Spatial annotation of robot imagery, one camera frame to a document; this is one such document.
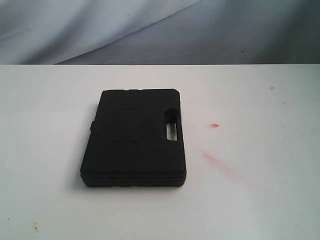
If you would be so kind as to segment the black plastic tool case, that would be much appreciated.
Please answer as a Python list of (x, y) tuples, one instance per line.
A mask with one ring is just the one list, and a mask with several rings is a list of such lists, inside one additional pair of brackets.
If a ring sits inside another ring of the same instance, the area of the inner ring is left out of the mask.
[(180, 187), (187, 178), (180, 93), (101, 93), (83, 155), (87, 187)]

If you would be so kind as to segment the grey backdrop cloth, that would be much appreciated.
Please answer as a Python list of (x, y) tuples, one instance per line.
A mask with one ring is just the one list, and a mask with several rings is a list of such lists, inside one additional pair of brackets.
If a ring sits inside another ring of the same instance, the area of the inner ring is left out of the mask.
[(317, 64), (317, 0), (3, 0), (3, 65)]

